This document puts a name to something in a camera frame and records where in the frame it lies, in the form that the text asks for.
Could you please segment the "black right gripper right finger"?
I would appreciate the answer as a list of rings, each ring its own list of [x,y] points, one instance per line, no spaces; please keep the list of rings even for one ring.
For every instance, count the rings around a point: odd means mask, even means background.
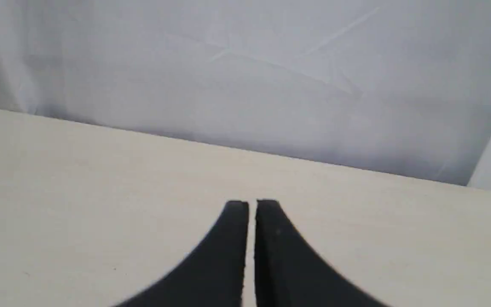
[[[258,307],[382,307],[306,242],[276,200],[258,200],[254,288]]]

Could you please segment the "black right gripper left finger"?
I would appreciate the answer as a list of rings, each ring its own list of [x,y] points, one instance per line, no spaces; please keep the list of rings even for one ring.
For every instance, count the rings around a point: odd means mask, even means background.
[[[249,205],[226,202],[202,241],[166,276],[121,307],[241,307]]]

